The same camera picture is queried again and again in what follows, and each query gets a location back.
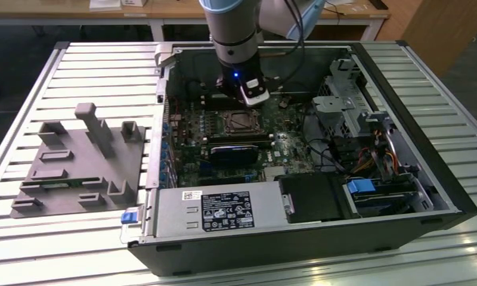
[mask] blue plastic tab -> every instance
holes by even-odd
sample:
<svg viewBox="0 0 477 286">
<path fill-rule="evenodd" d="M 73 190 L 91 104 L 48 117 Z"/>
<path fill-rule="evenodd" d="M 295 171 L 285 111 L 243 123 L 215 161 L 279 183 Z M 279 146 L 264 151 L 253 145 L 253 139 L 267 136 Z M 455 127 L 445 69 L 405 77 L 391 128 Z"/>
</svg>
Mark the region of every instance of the blue plastic tab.
<svg viewBox="0 0 477 286">
<path fill-rule="evenodd" d="M 123 213 L 120 222 L 123 225 L 128 225 L 131 223 L 137 223 L 137 212 Z"/>
<path fill-rule="evenodd" d="M 215 14 L 223 14 L 233 10 L 244 0 L 200 0 L 204 9 Z"/>
<path fill-rule="evenodd" d="M 353 194 L 355 192 L 375 192 L 376 188 L 372 180 L 369 179 L 357 179 L 352 180 L 348 184 L 348 190 Z"/>
</svg>

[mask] power supply label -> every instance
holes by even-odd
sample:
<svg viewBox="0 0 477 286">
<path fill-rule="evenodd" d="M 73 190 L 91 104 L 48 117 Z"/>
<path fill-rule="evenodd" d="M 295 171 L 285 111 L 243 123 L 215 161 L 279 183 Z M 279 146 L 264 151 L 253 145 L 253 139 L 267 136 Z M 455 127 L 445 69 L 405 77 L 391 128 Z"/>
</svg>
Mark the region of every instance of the power supply label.
<svg viewBox="0 0 477 286">
<path fill-rule="evenodd" d="M 253 208 L 249 192 L 229 192 L 201 196 L 204 231 L 253 228 Z"/>
</svg>

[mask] blue latch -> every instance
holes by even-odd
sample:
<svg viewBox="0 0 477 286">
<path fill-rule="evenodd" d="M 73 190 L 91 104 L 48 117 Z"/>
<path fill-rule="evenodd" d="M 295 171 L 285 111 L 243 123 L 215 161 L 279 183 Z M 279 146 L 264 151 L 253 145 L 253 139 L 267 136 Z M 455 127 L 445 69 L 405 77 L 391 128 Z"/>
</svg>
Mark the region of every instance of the blue latch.
<svg viewBox="0 0 477 286">
<path fill-rule="evenodd" d="M 121 214 L 120 222 L 123 225 L 137 223 L 137 212 L 127 212 Z"/>
<path fill-rule="evenodd" d="M 348 190 L 353 194 L 355 192 L 375 192 L 376 188 L 371 179 L 356 179 L 348 184 Z"/>
</svg>

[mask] motherboard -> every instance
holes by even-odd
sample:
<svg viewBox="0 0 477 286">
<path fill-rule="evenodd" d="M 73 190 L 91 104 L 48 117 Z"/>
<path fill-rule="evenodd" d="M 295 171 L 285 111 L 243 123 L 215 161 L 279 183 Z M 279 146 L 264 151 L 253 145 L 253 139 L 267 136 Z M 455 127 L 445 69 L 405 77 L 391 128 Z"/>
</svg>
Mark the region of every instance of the motherboard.
<svg viewBox="0 0 477 286">
<path fill-rule="evenodd" d="M 288 173 L 313 172 L 301 138 L 301 104 L 277 96 L 245 109 L 223 97 L 203 97 L 175 108 L 179 186 L 265 182 Z"/>
</svg>

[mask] floor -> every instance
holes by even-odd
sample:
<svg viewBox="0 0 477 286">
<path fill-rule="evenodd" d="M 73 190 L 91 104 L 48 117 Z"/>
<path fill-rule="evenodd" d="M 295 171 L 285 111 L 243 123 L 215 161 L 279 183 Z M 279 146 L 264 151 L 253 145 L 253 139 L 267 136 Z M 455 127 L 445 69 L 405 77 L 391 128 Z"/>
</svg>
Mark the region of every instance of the floor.
<svg viewBox="0 0 477 286">
<path fill-rule="evenodd" d="M 55 43 L 151 41 L 148 31 L 148 27 L 137 26 L 89 26 L 81 33 L 79 27 L 51 26 L 44 28 L 45 35 L 37 36 L 28 26 L 0 27 L 0 143 Z M 165 33 L 168 40 L 184 37 L 203 41 L 208 38 L 203 26 L 172 28 Z M 443 81 L 477 119 L 477 37 Z"/>
</svg>

